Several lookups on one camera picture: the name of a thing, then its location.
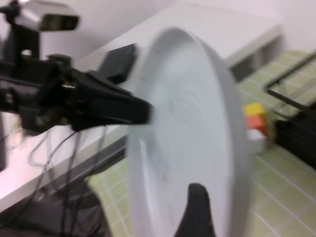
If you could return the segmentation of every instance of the white disc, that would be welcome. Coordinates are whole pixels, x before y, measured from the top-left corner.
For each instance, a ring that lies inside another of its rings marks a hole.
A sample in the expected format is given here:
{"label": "white disc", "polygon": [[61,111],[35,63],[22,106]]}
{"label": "white disc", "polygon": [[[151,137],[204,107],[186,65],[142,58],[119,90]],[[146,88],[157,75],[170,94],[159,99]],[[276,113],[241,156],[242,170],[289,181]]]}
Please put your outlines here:
{"label": "white disc", "polygon": [[134,236],[173,237],[190,183],[210,196],[217,237],[241,237],[249,207],[250,158],[233,77],[195,36],[162,32],[141,56],[136,96],[151,123],[128,138]]}

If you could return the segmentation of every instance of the white table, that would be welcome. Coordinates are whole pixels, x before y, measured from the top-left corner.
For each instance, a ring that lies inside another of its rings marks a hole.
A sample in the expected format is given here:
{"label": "white table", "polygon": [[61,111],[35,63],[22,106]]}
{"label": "white table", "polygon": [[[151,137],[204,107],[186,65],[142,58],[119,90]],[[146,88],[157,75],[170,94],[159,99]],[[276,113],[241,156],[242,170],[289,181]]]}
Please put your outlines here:
{"label": "white table", "polygon": [[[107,51],[131,43],[138,43],[141,48],[146,47],[157,32],[172,26],[187,29],[196,34],[219,53],[228,67],[255,54],[281,35],[280,25],[271,19],[177,2],[83,58],[75,67],[83,71],[96,70]],[[135,84],[135,81],[128,81],[123,87],[133,91]],[[69,127],[53,128],[52,148],[54,149],[70,133]],[[89,160],[96,153],[101,134],[101,128],[94,128],[83,133],[84,142],[80,145],[74,167]],[[126,134],[126,126],[109,126],[103,149]],[[0,173],[0,212],[34,191],[42,169],[29,166],[27,155],[41,139],[42,136],[28,138],[23,148],[9,153],[8,167]],[[57,177],[67,171],[74,140],[75,138],[72,138],[65,143],[53,160]],[[40,147],[34,157],[37,162],[46,162],[45,144]],[[49,179],[45,177],[41,186],[48,182]]]}

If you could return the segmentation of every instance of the toy block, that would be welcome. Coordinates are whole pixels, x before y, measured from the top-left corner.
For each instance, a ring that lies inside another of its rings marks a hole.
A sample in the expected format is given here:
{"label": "toy block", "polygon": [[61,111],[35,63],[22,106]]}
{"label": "toy block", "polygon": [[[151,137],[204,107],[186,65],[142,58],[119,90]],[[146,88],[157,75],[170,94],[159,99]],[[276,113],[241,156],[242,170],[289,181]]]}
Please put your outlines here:
{"label": "toy block", "polygon": [[243,112],[245,116],[254,116],[265,114],[265,111],[260,103],[252,103],[243,107]]}
{"label": "toy block", "polygon": [[261,115],[247,116],[247,128],[257,129],[267,137],[267,127]]}

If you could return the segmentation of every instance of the grout line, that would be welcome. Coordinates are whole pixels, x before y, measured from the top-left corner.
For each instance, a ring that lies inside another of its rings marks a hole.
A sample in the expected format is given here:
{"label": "grout line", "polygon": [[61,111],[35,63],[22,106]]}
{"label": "grout line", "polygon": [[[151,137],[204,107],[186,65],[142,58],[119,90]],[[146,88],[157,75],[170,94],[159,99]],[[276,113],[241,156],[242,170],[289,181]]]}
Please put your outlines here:
{"label": "grout line", "polygon": [[301,193],[303,193],[306,197],[308,197],[311,201],[316,203],[315,198],[313,198],[311,195],[306,193],[304,190],[302,190],[300,187],[298,187],[295,183],[293,183],[291,180],[286,178],[283,174],[281,174],[277,169],[275,169],[273,166],[271,166],[269,163],[267,163],[265,160],[263,160],[261,157],[256,156],[256,158],[263,164],[265,164],[270,170],[272,170],[274,173],[276,173],[279,177],[283,178],[286,180],[290,185],[296,187]]}
{"label": "grout line", "polygon": [[253,214],[255,214],[256,217],[258,217],[277,237],[281,237],[257,212],[253,211]]}
{"label": "grout line", "polygon": [[[287,68],[287,69],[288,69],[288,66],[283,65],[283,64],[278,63],[278,62],[272,62],[272,65],[276,65],[276,66],[278,66],[278,67]],[[299,71],[299,70],[297,70],[296,72],[299,73],[299,74],[302,74],[302,75],[306,75],[306,76],[308,76],[308,77],[310,77],[310,78],[315,78],[315,75],[306,73],[306,72],[304,72],[304,71]]]}
{"label": "grout line", "polygon": [[256,182],[256,184],[265,192],[267,193],[274,201],[276,201],[281,207],[283,207],[295,220],[300,222],[306,229],[308,229],[311,233],[316,236],[316,233],[308,226],[306,225],[300,218],[298,218],[291,210],[289,210],[282,202],[280,202],[278,199],[276,199],[272,194],[270,194],[261,184]]}
{"label": "grout line", "polygon": [[300,165],[303,165],[305,167],[305,169],[307,169],[308,171],[316,174],[315,170],[313,168],[311,168],[309,165],[307,165],[305,162],[303,162],[302,160],[298,159],[298,158],[294,158],[293,156],[289,156],[288,152],[286,152],[284,149],[282,149],[281,147],[277,147],[277,149],[282,152],[283,154],[285,154],[287,157],[289,157],[291,160],[299,163]]}
{"label": "grout line", "polygon": [[269,104],[268,102],[264,101],[263,99],[259,99],[258,97],[255,97],[255,96],[249,94],[248,92],[245,92],[244,90],[241,90],[241,89],[240,89],[239,91],[240,91],[241,93],[243,93],[243,94],[245,94],[245,95],[247,95],[247,96],[249,96],[249,97],[251,97],[251,98],[253,98],[253,99],[256,99],[257,101],[259,101],[259,102],[261,102],[261,103],[263,103],[263,104],[265,104],[265,105],[270,106],[271,108],[273,108],[273,106],[272,106],[271,104]]}
{"label": "grout line", "polygon": [[126,181],[126,177],[122,174],[122,172],[119,170],[117,166],[115,166],[115,170],[119,173],[123,183],[126,185],[126,188],[128,189],[128,183]]}
{"label": "grout line", "polygon": [[[270,77],[273,77],[273,78],[276,77],[276,75],[273,75],[273,74],[271,74],[271,73],[268,73],[268,72],[266,72],[266,71],[264,71],[264,70],[260,70],[260,71],[261,71],[262,73],[264,73],[264,74],[270,76]],[[296,86],[296,87],[298,87],[298,88],[301,88],[302,86],[304,86],[304,85],[296,84],[296,83],[291,82],[291,81],[289,81],[289,80],[287,80],[285,83],[292,84],[292,85],[294,85],[294,86]]]}
{"label": "grout line", "polygon": [[[108,194],[109,194],[109,197],[110,197],[112,203],[116,203],[117,200],[114,200],[114,197],[113,197],[112,193],[111,193],[111,192],[108,192]],[[122,222],[122,215],[121,215],[121,213],[120,213],[120,211],[119,211],[118,206],[117,206],[117,205],[113,205],[113,207],[114,207],[115,210],[117,211],[119,220],[121,221],[121,223],[122,223],[122,225],[123,225],[125,234],[126,234],[126,235],[129,235],[129,233],[128,233],[128,228],[127,228],[125,222]]]}
{"label": "grout line", "polygon": [[124,195],[123,197],[115,200],[114,202],[112,202],[110,205],[106,206],[106,209],[109,209],[110,207],[117,205],[119,202],[123,201],[125,198],[129,199],[129,195]]}
{"label": "grout line", "polygon": [[315,206],[315,203],[313,203],[313,202],[308,202],[307,204],[305,204],[303,207],[301,207],[300,209],[298,209],[297,211],[296,211],[296,215],[297,216],[303,216],[304,214],[306,214],[307,212],[308,212],[308,210],[310,209],[310,208],[312,208],[313,206]]}
{"label": "grout line", "polygon": [[126,216],[123,216],[121,220],[115,221],[115,222],[111,223],[110,225],[111,225],[112,227],[114,227],[114,226],[116,226],[117,224],[123,222],[123,221],[124,221],[125,219],[127,219],[128,217],[131,217],[131,215],[130,215],[130,214],[127,214]]}

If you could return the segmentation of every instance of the black cable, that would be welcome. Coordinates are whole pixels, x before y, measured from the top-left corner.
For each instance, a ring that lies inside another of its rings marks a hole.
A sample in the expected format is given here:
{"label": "black cable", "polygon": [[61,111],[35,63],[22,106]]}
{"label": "black cable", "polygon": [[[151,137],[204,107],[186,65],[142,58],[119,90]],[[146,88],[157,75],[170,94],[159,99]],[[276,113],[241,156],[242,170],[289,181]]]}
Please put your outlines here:
{"label": "black cable", "polygon": [[[96,156],[94,157],[94,160],[93,160],[92,169],[90,170],[90,173],[88,174],[89,180],[90,180],[91,176],[94,174],[95,169],[97,167],[97,164],[99,163],[99,159],[100,159],[100,155],[101,155],[101,149],[102,149],[102,145],[104,144],[104,141],[105,141],[106,133],[107,133],[107,127],[104,126],[103,127],[103,131],[102,131],[102,135],[101,135],[102,138],[100,138],[100,140],[99,140],[98,147],[97,147],[97,153],[96,153]],[[71,229],[70,229],[70,232],[69,232],[70,233],[69,236],[72,235],[72,233],[74,231],[74,228],[75,228],[75,225],[76,225],[76,222],[78,221],[78,211],[80,209],[80,206],[81,206],[81,203],[82,203],[82,197],[83,197],[85,192],[86,192],[86,185],[82,185],[80,198],[78,199],[76,207],[75,207],[75,214],[74,214],[73,219],[72,219],[72,224],[71,224]],[[92,234],[95,234],[95,231],[98,232],[98,229],[100,229],[100,227],[101,226],[99,224],[95,228],[91,228],[91,230],[89,232],[90,233],[89,236],[92,235]]]}
{"label": "black cable", "polygon": [[5,139],[7,139],[7,138],[8,138],[8,136],[9,136],[9,135],[6,135],[5,137],[2,137],[2,138],[0,139],[0,142],[4,142],[4,141],[5,141]]}
{"label": "black cable", "polygon": [[65,199],[64,199],[63,214],[62,214],[62,218],[61,218],[61,231],[60,231],[60,236],[63,236],[63,237],[67,237],[67,234],[65,233],[65,224],[66,224],[66,219],[67,219],[67,209],[68,209],[68,199],[69,199],[69,183],[70,183],[70,179],[71,179],[72,167],[73,167],[76,153],[77,153],[77,149],[79,146],[80,135],[81,135],[81,133],[78,133],[78,135],[76,137],[74,152],[69,160],[68,171],[66,173]]}
{"label": "black cable", "polygon": [[[52,156],[52,158],[53,158],[53,156],[55,155],[55,153],[51,153],[51,137],[50,137],[50,135],[49,136],[47,136],[47,139],[46,139],[46,150],[47,150],[47,157],[50,157],[50,156]],[[56,183],[56,177],[55,177],[55,172],[54,172],[54,168],[53,167],[51,167],[51,168],[49,168],[48,169],[48,177],[49,177],[49,179],[50,179],[50,182],[49,182],[49,184],[51,185],[51,187],[53,188],[53,190],[55,191],[55,192],[57,192],[58,190],[59,190],[59,187],[58,187],[58,185],[57,185],[57,183]],[[74,216],[75,215],[75,212],[74,212],[74,209],[72,209],[71,208],[71,212],[72,212],[72,215]],[[84,232],[86,235],[88,234],[88,231],[83,227],[83,224],[81,223],[81,222],[78,222],[78,228],[82,231],[82,232]]]}
{"label": "black cable", "polygon": [[[74,134],[75,134],[75,133],[71,134],[71,135],[68,136],[66,139],[64,139],[64,140],[55,148],[55,150],[52,152],[52,155],[55,154],[55,153],[57,152],[57,150],[63,145],[63,143],[65,143],[65,142],[66,142],[69,138],[71,138]],[[39,147],[40,147],[40,145],[37,145],[37,146],[31,151],[31,153],[34,153]],[[49,164],[50,164],[50,162],[51,162],[51,158],[52,158],[52,157],[53,157],[53,156],[50,156],[50,157],[47,159],[47,162],[46,162],[46,164],[45,164],[45,166],[44,166],[44,168],[43,168],[43,172],[42,172],[42,174],[40,175],[40,177],[39,177],[39,179],[38,179],[38,182],[37,182],[37,184],[36,184],[36,187],[35,187],[33,193],[30,195],[30,197],[29,197],[28,201],[26,202],[26,204],[21,208],[21,210],[20,210],[14,217],[12,217],[9,221],[7,221],[7,223],[5,223],[5,224],[3,224],[2,226],[0,226],[0,229],[4,228],[4,227],[6,227],[6,226],[9,226],[9,225],[10,225],[15,219],[17,219],[17,218],[29,207],[29,205],[32,203],[32,201],[33,201],[33,199],[34,199],[34,197],[35,197],[35,195],[36,195],[36,193],[37,193],[37,191],[38,191],[38,189],[39,189],[39,187],[40,187],[40,184],[41,184],[41,182],[42,182],[42,180],[43,180],[44,174],[45,174],[45,172],[46,172],[47,169],[48,169],[48,166],[49,166]]]}
{"label": "black cable", "polygon": [[50,134],[50,131],[47,131],[46,132],[46,135],[42,138],[42,140],[37,144],[37,146],[29,153],[29,156],[28,156],[28,162],[29,162],[29,165],[31,166],[36,166],[36,167],[42,167],[42,165],[40,164],[36,164],[34,161],[33,161],[33,154],[34,152],[43,144],[43,142],[46,140],[46,138],[49,136]]}
{"label": "black cable", "polygon": [[[87,138],[87,136],[88,136],[88,134],[89,134],[89,131],[90,131],[90,130],[86,130],[86,131],[85,131],[86,137],[85,137],[85,139],[82,139],[82,140],[81,140],[81,144],[83,144],[83,143],[86,141],[86,138]],[[48,169],[48,178],[49,178],[49,180],[50,180],[50,183],[51,183],[51,186],[52,186],[53,190],[54,190],[55,192],[57,192],[57,191],[59,190],[59,187],[58,187],[58,185],[56,184],[56,181],[55,181],[56,176],[55,176],[55,171],[54,171],[54,168],[53,168],[53,167],[51,167],[51,168]]]}

